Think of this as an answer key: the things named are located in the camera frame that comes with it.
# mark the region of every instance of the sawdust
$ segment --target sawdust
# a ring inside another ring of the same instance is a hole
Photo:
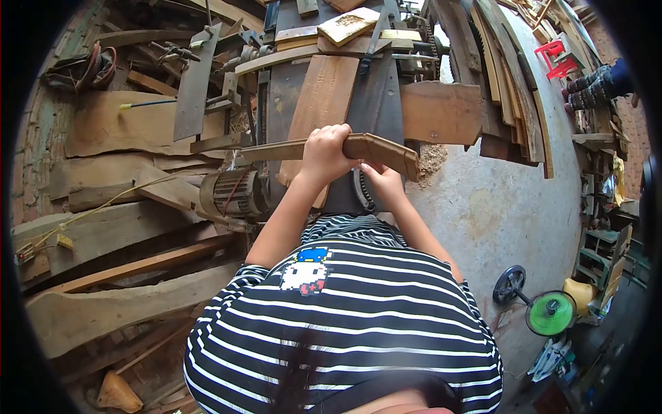
[[[430,187],[432,185],[432,176],[442,169],[447,158],[448,148],[446,148],[446,145],[421,143],[418,161],[421,176],[418,182],[420,188]]]
[[[340,19],[338,19],[336,21],[336,24],[340,25],[340,26],[350,26],[350,25],[354,25],[354,24],[357,24],[357,23],[361,23],[364,20],[365,19],[363,17],[358,17],[358,16],[354,16],[354,15],[347,15],[347,16],[343,16]]]

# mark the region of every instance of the stacked lumber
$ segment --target stacked lumber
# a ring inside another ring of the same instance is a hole
[[[524,9],[520,2],[517,6]],[[498,108],[500,129],[506,131],[484,133],[481,155],[532,166],[543,162],[545,178],[553,178],[544,110],[510,23],[495,0],[476,0],[470,14],[483,41],[486,105]]]

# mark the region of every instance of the wood shavings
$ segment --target wood shavings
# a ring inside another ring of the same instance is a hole
[[[418,161],[421,177],[418,186],[420,188],[430,187],[432,185],[432,176],[442,169],[447,158],[448,148],[446,148],[446,145],[421,143]]]

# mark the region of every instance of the wheel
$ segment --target wheel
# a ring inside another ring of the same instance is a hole
[[[517,297],[515,289],[524,288],[526,282],[526,271],[519,264],[511,266],[496,281],[495,289],[492,292],[492,300],[497,305],[505,305]]]

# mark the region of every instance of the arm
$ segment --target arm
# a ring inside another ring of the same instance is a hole
[[[342,153],[342,143],[351,132],[347,124],[311,132],[303,150],[301,170],[248,252],[247,264],[270,269],[299,245],[306,216],[317,195],[359,164]]]
[[[428,226],[407,199],[402,188],[400,174],[380,164],[361,164],[363,172],[370,177],[377,196],[391,211],[402,236],[409,246],[436,257],[451,265],[453,277],[458,283],[464,278],[453,258],[434,237]]]

